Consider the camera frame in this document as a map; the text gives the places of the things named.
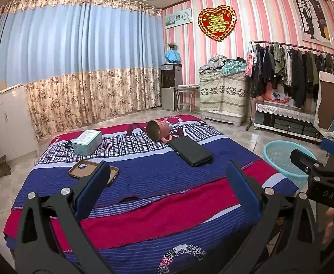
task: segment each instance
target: curtain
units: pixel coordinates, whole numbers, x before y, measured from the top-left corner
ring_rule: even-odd
[[[0,90],[27,84],[37,136],[160,105],[161,10],[130,0],[0,8]]]

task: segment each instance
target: gold chinese character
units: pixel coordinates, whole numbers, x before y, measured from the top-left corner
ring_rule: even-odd
[[[224,21],[224,17],[222,13],[218,13],[217,15],[212,14],[209,19],[209,25],[207,26],[207,29],[210,29],[210,31],[215,34],[217,32],[225,32],[227,29],[226,25],[229,25],[230,23],[228,21]]]

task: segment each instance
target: gold heart border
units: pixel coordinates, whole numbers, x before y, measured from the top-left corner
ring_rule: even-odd
[[[202,24],[202,17],[207,12],[215,12],[215,13],[217,13],[219,10],[223,10],[223,9],[228,10],[230,12],[230,14],[232,16],[232,22],[230,23],[228,29],[226,29],[225,32],[222,35],[216,36],[216,35],[208,32],[208,30],[206,29],[206,27]],[[237,15],[236,15],[236,12],[234,11],[234,9],[232,7],[227,6],[227,5],[220,5],[220,6],[216,7],[216,8],[205,8],[205,9],[203,9],[200,12],[200,14],[199,14],[199,20],[198,21],[199,21],[199,27],[200,27],[201,31],[203,31],[206,34],[206,36],[208,36],[211,39],[214,39],[214,40],[220,42],[223,39],[227,38],[228,35],[233,31],[233,29],[234,29],[234,27],[235,27],[235,25],[237,23]]]

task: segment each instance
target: blue gripper pad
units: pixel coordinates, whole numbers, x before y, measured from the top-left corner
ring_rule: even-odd
[[[74,216],[77,221],[86,219],[110,178],[110,166],[102,161],[90,175],[91,179],[76,200]]]
[[[260,201],[245,180],[242,170],[238,169],[232,161],[229,161],[225,176],[246,216],[258,224],[261,219]]]
[[[323,139],[321,143],[321,149],[328,151],[330,154],[334,155],[334,142],[328,139]]]

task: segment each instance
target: blue curtain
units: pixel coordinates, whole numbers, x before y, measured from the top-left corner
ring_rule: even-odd
[[[159,67],[162,18],[90,3],[0,16],[0,89],[83,71]]]

